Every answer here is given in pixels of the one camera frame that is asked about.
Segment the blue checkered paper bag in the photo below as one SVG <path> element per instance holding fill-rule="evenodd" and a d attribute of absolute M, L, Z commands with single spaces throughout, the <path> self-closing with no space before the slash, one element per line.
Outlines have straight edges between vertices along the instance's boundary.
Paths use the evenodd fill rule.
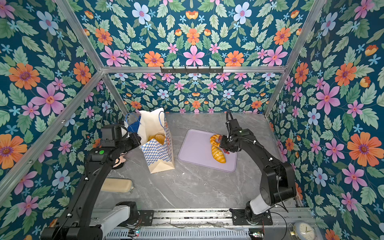
<path fill-rule="evenodd" d="M 163 108 L 154 111 L 139 111 L 141 116 L 138 135 L 142 138 L 140 149 L 151 174 L 175 169 L 172 135 Z M 154 137 L 163 134 L 166 137 L 164 145 Z"/>

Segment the round sugared bread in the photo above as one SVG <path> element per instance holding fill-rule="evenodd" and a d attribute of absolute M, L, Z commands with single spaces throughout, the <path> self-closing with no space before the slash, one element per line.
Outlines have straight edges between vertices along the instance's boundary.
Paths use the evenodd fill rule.
<path fill-rule="evenodd" d="M 154 139 L 159 142 L 161 145 L 164 145 L 166 137 L 163 134 L 157 134 L 155 135 Z"/>

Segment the lilac plastic tray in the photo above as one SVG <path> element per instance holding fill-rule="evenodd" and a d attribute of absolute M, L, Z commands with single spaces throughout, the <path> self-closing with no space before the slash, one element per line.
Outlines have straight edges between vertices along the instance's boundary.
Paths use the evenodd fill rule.
<path fill-rule="evenodd" d="M 224 154 L 225 163 L 220 163 L 212 156 L 210 138 L 214 133 L 188 130 L 180 149 L 178 159 L 185 163 L 195 164 L 223 172 L 232 173 L 236 169 L 237 153 Z"/>

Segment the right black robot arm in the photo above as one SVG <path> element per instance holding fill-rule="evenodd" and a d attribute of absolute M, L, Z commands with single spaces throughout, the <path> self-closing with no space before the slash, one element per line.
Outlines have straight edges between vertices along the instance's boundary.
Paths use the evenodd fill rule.
<path fill-rule="evenodd" d="M 242 129 L 236 119 L 226 121 L 227 135 L 220 147 L 228 152 L 245 151 L 261 170 L 260 194 L 246 204 L 245 217 L 257 223 L 275 205 L 296 197 L 295 171 L 288 163 L 274 157 L 249 129 Z"/>

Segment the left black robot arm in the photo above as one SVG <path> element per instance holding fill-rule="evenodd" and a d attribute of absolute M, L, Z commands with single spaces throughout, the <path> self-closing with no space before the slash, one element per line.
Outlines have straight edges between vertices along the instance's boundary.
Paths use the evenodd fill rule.
<path fill-rule="evenodd" d="M 102 140 L 103 147 L 90 151 L 85 173 L 79 185 L 53 227 L 42 231 L 42 240 L 102 240 L 122 223 L 134 225 L 139 222 L 136 203 L 118 203 L 106 217 L 92 222 L 92 213 L 103 183 L 115 165 L 116 159 L 140 145 L 136 133 L 123 138 L 110 137 Z"/>

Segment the beige long bread loaf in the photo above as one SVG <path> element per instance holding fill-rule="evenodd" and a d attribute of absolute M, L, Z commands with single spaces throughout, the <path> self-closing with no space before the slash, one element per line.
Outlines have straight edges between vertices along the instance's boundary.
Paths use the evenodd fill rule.
<path fill-rule="evenodd" d="M 130 179 L 107 178 L 101 187 L 101 192 L 128 193 L 133 187 L 133 182 Z"/>

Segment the plush doll pink shirt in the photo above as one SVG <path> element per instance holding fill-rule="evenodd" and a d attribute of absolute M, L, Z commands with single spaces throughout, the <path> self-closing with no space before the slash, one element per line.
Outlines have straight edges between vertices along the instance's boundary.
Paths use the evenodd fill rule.
<path fill-rule="evenodd" d="M 113 170 L 117 170 L 117 169 L 120 169 L 124 166 L 124 163 L 127 161 L 126 159 L 126 154 L 127 152 L 125 153 L 118 153 L 117 150 L 113 151 L 112 152 L 112 157 L 116 157 L 115 159 L 115 163 L 112 167 Z"/>

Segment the alarm clock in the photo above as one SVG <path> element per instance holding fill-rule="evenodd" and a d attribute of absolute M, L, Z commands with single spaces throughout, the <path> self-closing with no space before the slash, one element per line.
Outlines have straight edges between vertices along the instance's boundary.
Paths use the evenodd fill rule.
<path fill-rule="evenodd" d="M 290 228 L 290 234 L 293 240 L 316 240 L 315 229 L 306 222 L 296 222 Z"/>

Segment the black hook rail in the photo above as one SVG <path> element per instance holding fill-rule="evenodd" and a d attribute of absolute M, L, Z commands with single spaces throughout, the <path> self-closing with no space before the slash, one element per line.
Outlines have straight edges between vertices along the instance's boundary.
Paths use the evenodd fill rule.
<path fill-rule="evenodd" d="M 223 67 L 160 67 L 162 74 L 221 74 Z"/>

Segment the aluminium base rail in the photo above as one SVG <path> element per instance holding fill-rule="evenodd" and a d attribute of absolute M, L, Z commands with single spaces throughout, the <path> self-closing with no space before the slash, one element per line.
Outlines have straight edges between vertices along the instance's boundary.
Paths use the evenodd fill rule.
<path fill-rule="evenodd" d="M 309 208 L 272 208 L 262 220 L 249 222 L 242 209 L 208 208 L 208 209 L 155 209 L 139 211 L 139 220 L 132 225 L 119 224 L 118 228 L 129 229 L 203 229 L 203 228 L 282 228 L 297 222 L 308 223 L 316 228 L 318 225 Z"/>

